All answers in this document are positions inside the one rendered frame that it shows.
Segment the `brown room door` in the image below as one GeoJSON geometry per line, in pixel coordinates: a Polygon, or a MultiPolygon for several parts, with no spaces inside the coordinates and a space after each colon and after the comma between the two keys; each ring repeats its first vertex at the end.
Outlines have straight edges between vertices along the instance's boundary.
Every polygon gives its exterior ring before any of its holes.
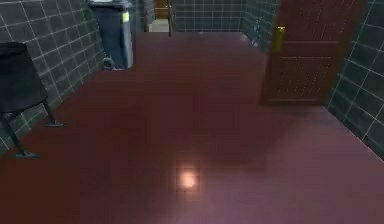
{"type": "Polygon", "coordinates": [[[279,0],[266,65],[264,105],[324,102],[368,0],[279,0]],[[285,26],[279,52],[275,29],[285,26]]]}

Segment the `black laundry hamper on legs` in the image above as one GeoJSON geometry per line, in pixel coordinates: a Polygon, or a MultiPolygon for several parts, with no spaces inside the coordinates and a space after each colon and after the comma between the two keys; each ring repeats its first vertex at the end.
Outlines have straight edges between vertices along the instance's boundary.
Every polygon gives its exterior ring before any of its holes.
{"type": "Polygon", "coordinates": [[[22,112],[42,104],[49,121],[46,127],[63,127],[48,104],[48,92],[42,83],[27,45],[20,42],[0,43],[0,124],[17,148],[15,158],[39,158],[26,150],[12,130],[10,122],[22,112]]]}

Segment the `dark grey wheeled bin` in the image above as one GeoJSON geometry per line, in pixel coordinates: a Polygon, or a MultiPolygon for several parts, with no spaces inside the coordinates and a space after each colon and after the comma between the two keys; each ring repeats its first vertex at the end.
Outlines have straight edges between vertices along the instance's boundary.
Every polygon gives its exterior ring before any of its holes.
{"type": "Polygon", "coordinates": [[[88,0],[104,49],[105,70],[127,70],[133,65],[130,0],[88,0]]]}

